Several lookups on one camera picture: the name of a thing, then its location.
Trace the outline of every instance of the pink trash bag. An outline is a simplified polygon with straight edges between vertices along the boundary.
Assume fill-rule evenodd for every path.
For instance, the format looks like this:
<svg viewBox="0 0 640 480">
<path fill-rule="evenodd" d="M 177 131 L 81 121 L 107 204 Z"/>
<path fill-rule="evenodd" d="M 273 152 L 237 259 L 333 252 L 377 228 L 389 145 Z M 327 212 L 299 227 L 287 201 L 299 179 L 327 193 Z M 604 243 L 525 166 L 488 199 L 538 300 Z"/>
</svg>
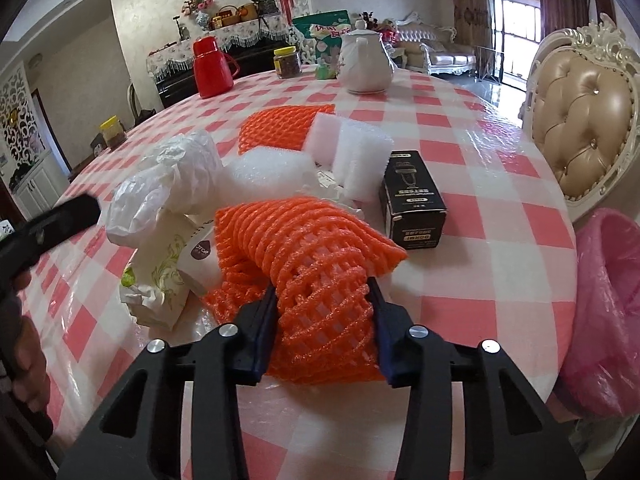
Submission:
<svg viewBox="0 0 640 480">
<path fill-rule="evenodd" d="M 574 336 L 554 391 L 577 415 L 640 413 L 640 227 L 599 209 L 576 244 Z"/>
</svg>

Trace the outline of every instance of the pink checkered tablecloth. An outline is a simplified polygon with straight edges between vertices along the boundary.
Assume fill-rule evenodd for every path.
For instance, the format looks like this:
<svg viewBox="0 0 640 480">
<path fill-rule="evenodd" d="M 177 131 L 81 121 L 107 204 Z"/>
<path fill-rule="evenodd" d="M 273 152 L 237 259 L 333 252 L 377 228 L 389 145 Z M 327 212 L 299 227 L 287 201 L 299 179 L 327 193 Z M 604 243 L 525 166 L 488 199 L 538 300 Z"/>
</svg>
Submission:
<svg viewBox="0 0 640 480">
<path fill-rule="evenodd" d="M 106 206 L 149 147 L 204 128 L 227 161 L 241 123 L 285 104 L 333 103 L 338 115 L 377 124 L 397 149 L 419 150 L 449 208 L 440 245 L 413 251 L 387 280 L 393 302 L 444 338 L 476 346 L 499 341 L 543 399 L 572 334 L 576 292 L 574 231 L 544 158 L 496 110 L 448 82 L 399 70 L 385 93 L 355 96 L 336 81 L 278 80 L 264 73 L 221 96 L 192 96 L 129 133 L 94 160 L 64 198 L 86 191 Z M 367 212 L 376 224 L 377 208 Z M 150 338 L 195 340 L 214 326 L 190 301 L 173 333 L 137 326 L 120 303 L 118 281 L 132 250 L 112 245 L 98 224 L 44 256 L 25 308 L 42 335 L 52 378 L 49 415 L 70 444 Z M 292 386 L 265 377 L 239 388 L 252 479 L 393 478 L 408 390 L 383 383 Z M 454 388 L 451 478 L 462 478 L 462 390 Z M 188 424 L 188 413 L 185 413 Z M 188 442 L 183 444 L 190 477 Z"/>
</svg>

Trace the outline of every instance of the white plastic bag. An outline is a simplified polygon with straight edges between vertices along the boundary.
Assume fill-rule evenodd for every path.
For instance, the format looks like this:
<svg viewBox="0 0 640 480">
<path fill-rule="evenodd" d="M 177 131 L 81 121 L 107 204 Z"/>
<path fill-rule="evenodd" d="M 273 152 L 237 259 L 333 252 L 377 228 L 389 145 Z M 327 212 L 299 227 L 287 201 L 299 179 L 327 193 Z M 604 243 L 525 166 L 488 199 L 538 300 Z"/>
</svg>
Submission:
<svg viewBox="0 0 640 480">
<path fill-rule="evenodd" d="M 222 161 L 207 132 L 177 135 L 154 146 L 138 167 L 109 206 L 106 233 L 111 243 L 140 247 L 155 230 L 162 208 L 194 215 L 213 215 L 218 208 Z"/>
</svg>

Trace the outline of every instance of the foam fruit net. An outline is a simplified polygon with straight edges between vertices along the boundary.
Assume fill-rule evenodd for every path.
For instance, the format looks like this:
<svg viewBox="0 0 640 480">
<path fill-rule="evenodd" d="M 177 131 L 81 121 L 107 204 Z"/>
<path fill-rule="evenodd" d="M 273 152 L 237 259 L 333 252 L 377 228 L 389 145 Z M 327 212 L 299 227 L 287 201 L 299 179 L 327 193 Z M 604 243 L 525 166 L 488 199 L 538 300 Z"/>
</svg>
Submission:
<svg viewBox="0 0 640 480">
<path fill-rule="evenodd" d="M 335 105 L 278 106 L 250 115 L 240 128 L 238 152 L 256 146 L 301 150 L 318 112 L 333 114 Z"/>
<path fill-rule="evenodd" d="M 218 322 L 278 295 L 278 335 L 268 373 L 295 383 L 379 380 L 368 276 L 391 272 L 406 251 L 346 211 L 317 198 L 220 210 L 221 288 L 205 297 Z"/>
</svg>

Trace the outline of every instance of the tiled floor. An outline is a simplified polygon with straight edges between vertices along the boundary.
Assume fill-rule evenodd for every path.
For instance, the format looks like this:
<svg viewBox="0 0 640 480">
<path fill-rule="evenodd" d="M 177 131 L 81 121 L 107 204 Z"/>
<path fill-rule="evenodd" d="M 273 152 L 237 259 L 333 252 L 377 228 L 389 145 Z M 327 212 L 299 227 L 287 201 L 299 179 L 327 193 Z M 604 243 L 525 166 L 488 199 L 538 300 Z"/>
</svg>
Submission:
<svg viewBox="0 0 640 480">
<path fill-rule="evenodd" d="M 480 81 L 469 75 L 441 74 L 438 77 L 473 92 L 479 98 L 497 107 L 500 113 L 510 121 L 513 121 L 513 123 L 518 126 L 522 126 L 522 121 L 518 118 L 520 107 L 526 95 L 522 90 L 507 85 L 498 85 L 489 81 Z"/>
</svg>

